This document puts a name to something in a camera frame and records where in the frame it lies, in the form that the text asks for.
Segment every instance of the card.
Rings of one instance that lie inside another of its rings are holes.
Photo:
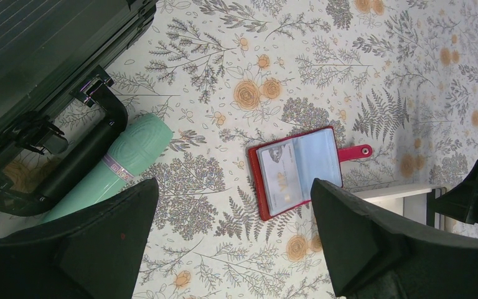
[[[275,216],[302,203],[303,195],[292,141],[260,149],[258,156],[270,215]]]

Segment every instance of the red wallet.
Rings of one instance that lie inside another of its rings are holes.
[[[268,221],[268,220],[272,219],[273,217],[275,217],[277,215],[271,216],[270,213],[269,213],[269,210],[268,210],[268,202],[267,202],[267,198],[266,198],[265,184],[263,183],[261,166],[260,166],[259,158],[257,156],[256,151],[259,148],[262,148],[262,147],[265,147],[265,146],[268,146],[268,145],[272,145],[274,143],[289,140],[289,139],[292,139],[292,138],[295,138],[295,137],[304,136],[304,135],[307,135],[307,134],[310,134],[310,133],[313,133],[313,132],[316,132],[316,131],[319,131],[319,130],[323,130],[323,129],[326,129],[326,128],[333,129],[333,127],[327,126],[327,127],[319,128],[319,129],[316,129],[316,130],[308,131],[308,132],[305,132],[305,133],[285,137],[285,138],[280,139],[280,140],[271,141],[269,143],[254,146],[254,147],[248,149],[248,160],[250,161],[250,168],[251,168],[251,171],[252,171],[252,174],[253,174],[253,179],[254,179],[254,182],[255,182],[255,189],[256,189],[257,201],[258,201],[258,206],[259,206],[259,214],[260,214],[261,219],[263,221]],[[358,145],[358,146],[351,146],[349,148],[338,149],[337,154],[338,154],[338,160],[341,163],[341,162],[348,161],[348,160],[371,157],[371,155],[373,154],[373,149],[369,145]],[[301,206],[301,205],[306,204],[308,202],[310,202],[310,200],[304,201],[304,202],[302,202],[302,203],[300,203],[300,204],[298,204],[294,207],[291,207],[290,209],[287,209],[282,213],[290,211],[291,209],[294,209],[295,207]]]

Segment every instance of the floral rug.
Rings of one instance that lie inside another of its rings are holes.
[[[478,159],[478,0],[160,0],[108,72],[131,121],[174,132],[141,176],[161,197],[133,298],[334,298],[311,207],[260,221],[249,146],[332,125],[374,148],[342,164],[352,192],[456,185]],[[99,116],[56,124],[77,139]]]

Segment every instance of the black suitcase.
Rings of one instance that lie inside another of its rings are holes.
[[[125,129],[127,112],[103,69],[151,25],[156,1],[0,0],[1,212],[51,209]],[[75,98],[101,106],[104,119],[33,193],[10,190],[2,169],[22,150],[67,149],[52,120]]]

